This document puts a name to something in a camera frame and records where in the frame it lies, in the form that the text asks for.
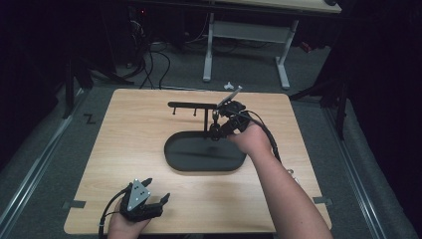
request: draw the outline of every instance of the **black metal rod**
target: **black metal rod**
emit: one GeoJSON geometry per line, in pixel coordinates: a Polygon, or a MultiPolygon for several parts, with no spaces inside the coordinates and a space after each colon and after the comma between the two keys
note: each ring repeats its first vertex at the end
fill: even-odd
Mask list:
{"type": "Polygon", "coordinates": [[[205,109],[205,110],[216,110],[216,104],[202,104],[202,103],[179,103],[169,102],[168,106],[171,108],[188,108],[188,109],[205,109]]]}
{"type": "Polygon", "coordinates": [[[206,133],[208,131],[208,110],[205,110],[204,115],[204,132],[206,133]]]}

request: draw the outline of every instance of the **hand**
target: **hand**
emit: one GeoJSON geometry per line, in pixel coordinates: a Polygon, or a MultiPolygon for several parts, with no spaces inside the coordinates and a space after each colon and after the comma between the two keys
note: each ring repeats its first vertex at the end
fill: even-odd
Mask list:
{"type": "MultiPolygon", "coordinates": [[[[120,210],[121,200],[115,205],[114,211],[120,210]]],[[[148,225],[149,221],[131,222],[124,218],[120,213],[114,213],[109,221],[108,239],[136,239],[140,232],[148,225]]]]}
{"type": "Polygon", "coordinates": [[[239,149],[251,157],[254,154],[271,153],[271,144],[267,135],[259,125],[250,122],[245,131],[238,134],[230,134],[227,138],[237,144],[239,149]]]}

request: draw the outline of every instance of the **wooden table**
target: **wooden table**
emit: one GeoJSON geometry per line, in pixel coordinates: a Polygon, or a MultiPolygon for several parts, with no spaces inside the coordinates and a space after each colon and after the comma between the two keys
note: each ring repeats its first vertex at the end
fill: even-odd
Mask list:
{"type": "MultiPolygon", "coordinates": [[[[65,231],[98,233],[100,217],[110,199],[135,178],[152,177],[147,187],[151,191],[148,203],[158,201],[167,192],[171,196],[162,216],[153,219],[144,233],[275,232],[249,157],[240,168],[230,172],[181,172],[166,163],[163,148],[171,135],[203,130],[203,114],[198,111],[194,117],[193,110],[178,109],[174,116],[167,103],[217,104],[228,95],[115,91],[75,196],[75,200],[86,201],[86,205],[70,210],[65,231]]],[[[309,197],[321,197],[289,98],[282,94],[240,93],[235,100],[264,120],[278,143],[283,164],[295,171],[309,197]]],[[[318,204],[317,208],[330,227],[325,206],[318,204]]]]}

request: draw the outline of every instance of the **white desk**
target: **white desk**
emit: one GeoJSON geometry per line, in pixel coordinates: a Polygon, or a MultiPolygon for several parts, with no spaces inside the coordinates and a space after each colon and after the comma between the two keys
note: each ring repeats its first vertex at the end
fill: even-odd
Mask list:
{"type": "MultiPolygon", "coordinates": [[[[323,0],[216,0],[213,3],[235,3],[252,6],[282,8],[297,11],[312,11],[320,13],[340,13],[338,5],[329,6],[323,0]]],[[[276,66],[279,70],[279,77],[282,88],[290,88],[289,79],[286,74],[285,60],[289,48],[298,27],[299,21],[293,21],[291,27],[281,28],[254,24],[242,24],[234,22],[215,21],[214,14],[210,14],[208,30],[208,47],[205,56],[203,81],[210,82],[212,75],[212,44],[214,37],[244,39],[262,42],[283,43],[284,47],[279,57],[276,57],[276,66]]]]}

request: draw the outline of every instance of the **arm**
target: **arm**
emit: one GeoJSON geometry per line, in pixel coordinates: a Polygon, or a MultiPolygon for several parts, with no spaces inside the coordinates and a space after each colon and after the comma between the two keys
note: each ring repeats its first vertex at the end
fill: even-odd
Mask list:
{"type": "Polygon", "coordinates": [[[244,132],[229,139],[251,157],[281,238],[332,238],[314,203],[273,156],[270,142],[258,125],[250,123],[244,132]]]}
{"type": "MultiPolygon", "coordinates": [[[[116,204],[114,211],[119,211],[120,202],[116,204]]],[[[112,215],[108,225],[108,239],[136,239],[140,232],[148,225],[149,220],[131,222],[126,220],[120,213],[112,215]]]]}

